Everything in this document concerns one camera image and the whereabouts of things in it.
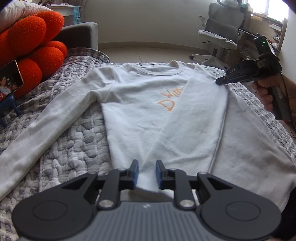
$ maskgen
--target plush pillow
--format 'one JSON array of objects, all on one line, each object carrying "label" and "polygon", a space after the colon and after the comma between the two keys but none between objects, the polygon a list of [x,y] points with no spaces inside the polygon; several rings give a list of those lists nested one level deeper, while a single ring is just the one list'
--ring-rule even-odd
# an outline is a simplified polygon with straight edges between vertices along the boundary
[{"label": "plush pillow", "polygon": [[51,9],[31,2],[13,0],[0,12],[0,33],[13,25],[18,19]]}]

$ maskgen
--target hand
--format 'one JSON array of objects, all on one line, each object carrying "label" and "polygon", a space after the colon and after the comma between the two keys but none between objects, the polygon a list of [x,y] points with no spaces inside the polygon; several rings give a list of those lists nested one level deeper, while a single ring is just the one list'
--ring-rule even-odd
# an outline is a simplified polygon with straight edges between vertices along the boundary
[{"label": "hand", "polygon": [[[271,238],[268,239],[267,241],[282,241],[281,239],[277,239],[277,238]],[[294,236],[293,238],[291,238],[289,241],[296,241],[296,236]]]},{"label": "hand", "polygon": [[[289,104],[292,115],[296,115],[296,83],[283,75],[289,97]],[[264,105],[267,111],[273,110],[273,96],[268,94],[267,88],[272,86],[279,86],[283,94],[286,96],[286,90],[283,80],[279,74],[270,76],[266,79],[259,80],[253,83],[253,88],[257,91],[260,102]]]}]

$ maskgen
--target phone screen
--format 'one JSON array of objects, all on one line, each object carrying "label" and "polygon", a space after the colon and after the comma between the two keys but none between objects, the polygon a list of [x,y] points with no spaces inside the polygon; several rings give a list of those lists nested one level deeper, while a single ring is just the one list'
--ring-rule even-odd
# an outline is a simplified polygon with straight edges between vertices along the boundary
[{"label": "phone screen", "polygon": [[0,101],[24,84],[15,60],[0,69]]}]

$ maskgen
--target quilted bedspread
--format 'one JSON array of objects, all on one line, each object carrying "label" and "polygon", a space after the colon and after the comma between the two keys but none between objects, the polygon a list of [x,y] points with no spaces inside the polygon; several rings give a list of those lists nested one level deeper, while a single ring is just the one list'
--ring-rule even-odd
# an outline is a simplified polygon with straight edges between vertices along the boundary
[{"label": "quilted bedspread", "polygon": [[[102,64],[110,64],[103,53],[87,49],[70,49],[60,70],[50,79],[41,83],[25,97],[18,100],[21,116],[11,111],[4,120],[6,129],[0,127],[0,154],[9,144],[32,123],[47,104],[75,81]],[[158,65],[162,63],[141,63]],[[215,77],[225,74],[223,70],[204,66]],[[259,100],[242,84],[230,84],[231,90],[241,96],[256,114],[266,123],[275,138],[296,160],[296,146],[287,131],[274,116],[266,112]],[[111,169],[106,129],[98,103],[93,103],[73,125],[52,144],[32,167],[23,180],[0,202],[0,239],[17,240],[18,236],[11,221],[11,212],[24,198],[50,187],[61,184],[85,172],[98,172],[104,175]]]}]

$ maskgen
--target screw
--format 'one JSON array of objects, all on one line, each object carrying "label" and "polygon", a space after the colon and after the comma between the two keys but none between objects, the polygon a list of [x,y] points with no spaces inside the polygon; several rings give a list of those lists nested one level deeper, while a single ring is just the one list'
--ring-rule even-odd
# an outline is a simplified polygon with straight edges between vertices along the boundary
[{"label": "screw", "polygon": [[195,202],[193,202],[192,200],[188,200],[188,199],[182,200],[182,201],[180,202],[180,205],[181,205],[182,207],[193,207],[194,204],[195,204]]},{"label": "screw", "polygon": [[114,205],[114,202],[112,202],[111,200],[105,199],[99,202],[99,205],[101,207],[112,207]]},{"label": "screw", "polygon": [[146,203],[145,205],[143,205],[143,208],[150,208],[151,207],[151,205],[149,204],[149,203]]}]

